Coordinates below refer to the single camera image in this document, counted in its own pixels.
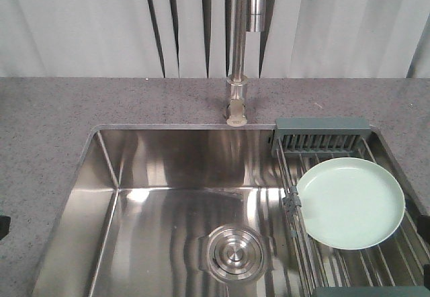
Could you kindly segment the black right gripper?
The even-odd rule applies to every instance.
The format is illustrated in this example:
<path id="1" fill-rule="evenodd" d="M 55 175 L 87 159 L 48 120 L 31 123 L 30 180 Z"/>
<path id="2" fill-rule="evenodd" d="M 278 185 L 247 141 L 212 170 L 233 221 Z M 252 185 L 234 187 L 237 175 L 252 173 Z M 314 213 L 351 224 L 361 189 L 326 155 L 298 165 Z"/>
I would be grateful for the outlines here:
<path id="1" fill-rule="evenodd" d="M 426 215 L 419 215 L 417 217 L 417 232 L 421 237 L 430 236 L 430 217 Z"/>

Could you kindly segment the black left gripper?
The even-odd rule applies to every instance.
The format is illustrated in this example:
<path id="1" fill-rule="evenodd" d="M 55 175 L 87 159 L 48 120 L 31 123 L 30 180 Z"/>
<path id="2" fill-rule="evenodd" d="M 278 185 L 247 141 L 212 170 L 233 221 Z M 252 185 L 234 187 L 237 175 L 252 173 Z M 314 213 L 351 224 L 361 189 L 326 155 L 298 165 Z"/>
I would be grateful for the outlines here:
<path id="1" fill-rule="evenodd" d="M 11 217 L 0 215 L 0 240 L 4 239 L 9 234 Z"/>

